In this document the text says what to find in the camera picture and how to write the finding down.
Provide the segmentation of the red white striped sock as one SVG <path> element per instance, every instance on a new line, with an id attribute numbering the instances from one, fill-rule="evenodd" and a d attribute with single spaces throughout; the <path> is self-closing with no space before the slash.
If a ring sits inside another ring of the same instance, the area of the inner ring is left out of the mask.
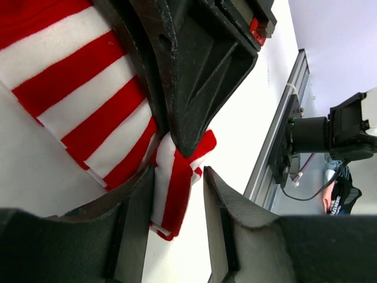
<path id="1" fill-rule="evenodd" d="M 157 123 L 128 52 L 91 1 L 1 2 L 1 197 L 48 182 L 113 190 L 155 169 L 151 229 L 179 235 L 216 138 L 184 157 Z"/>

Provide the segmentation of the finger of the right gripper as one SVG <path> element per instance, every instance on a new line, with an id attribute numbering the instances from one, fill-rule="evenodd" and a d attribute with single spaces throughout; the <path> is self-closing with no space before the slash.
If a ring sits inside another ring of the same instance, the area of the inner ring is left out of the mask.
<path id="1" fill-rule="evenodd" d="M 128 51 L 159 135 L 184 157 L 253 69 L 246 1 L 95 1 Z"/>

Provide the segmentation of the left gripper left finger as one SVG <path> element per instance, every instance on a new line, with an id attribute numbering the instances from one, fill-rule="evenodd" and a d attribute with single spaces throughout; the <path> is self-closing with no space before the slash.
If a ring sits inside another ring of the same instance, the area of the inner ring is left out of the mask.
<path id="1" fill-rule="evenodd" d="M 1 209 L 2 282 L 141 282 L 154 168 L 62 216 Z"/>

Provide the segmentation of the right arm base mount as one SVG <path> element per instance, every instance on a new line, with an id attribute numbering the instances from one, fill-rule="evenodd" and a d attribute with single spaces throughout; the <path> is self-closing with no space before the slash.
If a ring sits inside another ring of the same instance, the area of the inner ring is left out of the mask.
<path id="1" fill-rule="evenodd" d="M 292 94 L 282 113 L 279 127 L 272 145 L 268 164 L 272 176 L 277 185 L 284 188 L 289 178 L 289 170 L 292 166 L 292 123 L 301 117 L 300 103 L 297 94 Z"/>

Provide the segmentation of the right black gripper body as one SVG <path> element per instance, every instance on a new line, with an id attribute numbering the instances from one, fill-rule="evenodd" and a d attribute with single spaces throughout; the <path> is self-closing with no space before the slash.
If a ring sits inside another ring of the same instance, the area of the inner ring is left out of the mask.
<path id="1" fill-rule="evenodd" d="M 274 0 L 221 0 L 216 6 L 253 46 L 264 46 L 277 24 Z"/>

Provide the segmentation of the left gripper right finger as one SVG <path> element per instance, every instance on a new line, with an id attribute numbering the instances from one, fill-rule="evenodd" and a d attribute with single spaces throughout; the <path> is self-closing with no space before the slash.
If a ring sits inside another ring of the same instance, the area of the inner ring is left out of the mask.
<path id="1" fill-rule="evenodd" d="M 376 217 L 279 216 L 203 172 L 210 282 L 375 282 Z"/>

